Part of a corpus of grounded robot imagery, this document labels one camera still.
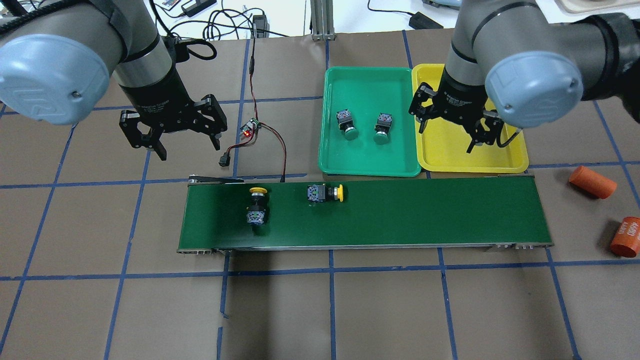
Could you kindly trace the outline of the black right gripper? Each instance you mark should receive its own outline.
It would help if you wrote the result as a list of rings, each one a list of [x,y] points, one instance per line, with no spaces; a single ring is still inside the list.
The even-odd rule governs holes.
[[[483,144],[505,148],[506,142],[501,141],[505,122],[498,112],[486,108],[488,99],[483,86],[461,83],[444,70],[437,90],[427,83],[418,85],[407,112],[418,122],[421,135],[428,121],[436,118],[462,126],[471,137],[467,154]]]

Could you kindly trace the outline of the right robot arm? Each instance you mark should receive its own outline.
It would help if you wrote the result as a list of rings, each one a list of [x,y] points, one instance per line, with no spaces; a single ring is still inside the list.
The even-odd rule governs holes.
[[[581,101],[617,97],[639,120],[639,20],[594,14],[549,23],[533,0],[464,0],[438,89],[422,82],[407,110],[423,133],[441,118],[480,144],[507,147]],[[502,140],[506,125],[515,134]]]

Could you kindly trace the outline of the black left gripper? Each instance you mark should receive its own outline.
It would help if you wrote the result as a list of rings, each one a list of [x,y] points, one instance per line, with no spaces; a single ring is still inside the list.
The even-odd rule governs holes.
[[[207,135],[214,149],[221,149],[220,138],[228,129],[227,116],[213,94],[192,100],[179,75],[167,75],[151,85],[121,89],[134,109],[121,111],[118,125],[132,148],[152,150],[166,161],[161,136],[190,130]]]

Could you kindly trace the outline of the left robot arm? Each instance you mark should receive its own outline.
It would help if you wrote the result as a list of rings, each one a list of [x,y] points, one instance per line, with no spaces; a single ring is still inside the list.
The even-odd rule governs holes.
[[[0,98],[32,120],[75,125],[115,77],[133,106],[118,123],[133,148],[164,161],[162,135],[190,130],[219,150],[226,115],[212,94],[192,100],[176,68],[190,56],[206,59],[192,45],[213,47],[160,35],[141,0],[45,0],[1,21]]]

